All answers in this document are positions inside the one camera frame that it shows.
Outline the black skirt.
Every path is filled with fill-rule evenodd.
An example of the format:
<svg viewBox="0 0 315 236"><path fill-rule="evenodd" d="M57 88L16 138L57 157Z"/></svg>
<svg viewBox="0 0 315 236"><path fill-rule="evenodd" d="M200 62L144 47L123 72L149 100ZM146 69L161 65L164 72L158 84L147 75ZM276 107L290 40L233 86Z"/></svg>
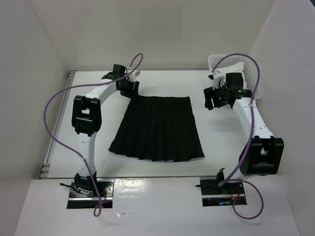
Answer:
<svg viewBox="0 0 315 236"><path fill-rule="evenodd" d="M203 158L190 98L133 97L109 151L153 162Z"/></svg>

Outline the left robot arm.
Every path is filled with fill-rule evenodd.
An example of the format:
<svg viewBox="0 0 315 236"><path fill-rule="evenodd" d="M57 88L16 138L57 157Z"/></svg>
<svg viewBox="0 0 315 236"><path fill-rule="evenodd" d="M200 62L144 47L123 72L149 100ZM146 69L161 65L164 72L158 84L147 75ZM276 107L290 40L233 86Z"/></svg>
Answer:
<svg viewBox="0 0 315 236"><path fill-rule="evenodd" d="M93 196L98 190L94 157L95 139L102 124L101 105L117 91L126 97L134 95L139 86L136 81L139 74L138 69L115 64L113 70L101 78L100 85L73 100L71 124L78 135L79 153L83 157L83 165L74 177L74 187L86 196Z"/></svg>

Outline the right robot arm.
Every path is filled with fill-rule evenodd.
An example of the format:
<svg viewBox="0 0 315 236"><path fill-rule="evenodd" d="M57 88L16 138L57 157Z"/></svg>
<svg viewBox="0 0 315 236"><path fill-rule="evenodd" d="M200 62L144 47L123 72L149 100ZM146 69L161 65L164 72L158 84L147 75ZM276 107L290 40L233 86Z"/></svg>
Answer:
<svg viewBox="0 0 315 236"><path fill-rule="evenodd" d="M241 72L214 72L209 75L212 87L204 89L208 110L229 106L237 115L248 137L235 168L225 173L221 168L216 176L216 189L227 193L232 177L275 175L278 172L284 141L268 129L256 106L254 91L245 86Z"/></svg>

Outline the white skirt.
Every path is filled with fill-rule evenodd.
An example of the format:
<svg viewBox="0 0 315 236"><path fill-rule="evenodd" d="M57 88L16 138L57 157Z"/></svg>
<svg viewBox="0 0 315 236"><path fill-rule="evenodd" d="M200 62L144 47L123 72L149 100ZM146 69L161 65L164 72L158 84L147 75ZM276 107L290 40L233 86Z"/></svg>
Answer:
<svg viewBox="0 0 315 236"><path fill-rule="evenodd" d="M244 67L245 67L245 64L243 62L238 62L234 65L224 67L222 71L224 74L241 73L243 80L245 80Z"/></svg>

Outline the white plastic basket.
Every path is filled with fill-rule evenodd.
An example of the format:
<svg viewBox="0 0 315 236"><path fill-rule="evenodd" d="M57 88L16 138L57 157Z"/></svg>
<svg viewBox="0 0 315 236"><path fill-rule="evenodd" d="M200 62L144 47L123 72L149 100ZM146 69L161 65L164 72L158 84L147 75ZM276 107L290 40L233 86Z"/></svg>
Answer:
<svg viewBox="0 0 315 236"><path fill-rule="evenodd" d="M244 89L249 89L255 92L255 99L260 99L262 97L262 91L259 87L256 86L258 71L257 67L252 59L247 55L242 54L232 54L232 55L223 55L215 54L208 56L208 65L211 74L215 70L220 70L221 72L224 67L234 65L238 62L243 62L245 64L244 74L245 80L243 80Z"/></svg>

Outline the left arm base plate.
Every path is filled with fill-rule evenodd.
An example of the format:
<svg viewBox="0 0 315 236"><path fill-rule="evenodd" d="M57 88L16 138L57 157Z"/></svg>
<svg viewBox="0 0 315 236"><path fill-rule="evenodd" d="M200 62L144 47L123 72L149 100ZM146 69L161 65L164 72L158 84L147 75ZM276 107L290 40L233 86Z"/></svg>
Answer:
<svg viewBox="0 0 315 236"><path fill-rule="evenodd" d="M112 208L113 206L114 183L113 179L97 179L96 184L102 201L102 208ZM93 209L98 206L98 197L95 192L75 187L74 182L70 186L67 209Z"/></svg>

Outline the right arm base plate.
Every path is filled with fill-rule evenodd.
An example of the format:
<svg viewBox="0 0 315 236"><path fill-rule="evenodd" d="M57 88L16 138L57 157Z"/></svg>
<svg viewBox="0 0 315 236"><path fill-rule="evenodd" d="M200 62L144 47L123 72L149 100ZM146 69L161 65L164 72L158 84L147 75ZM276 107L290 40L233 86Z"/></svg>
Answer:
<svg viewBox="0 0 315 236"><path fill-rule="evenodd" d="M200 183L195 187L201 191L203 207L219 207L235 205L247 205L245 190L241 182L227 183L227 186L219 187L216 178L201 177Z"/></svg>

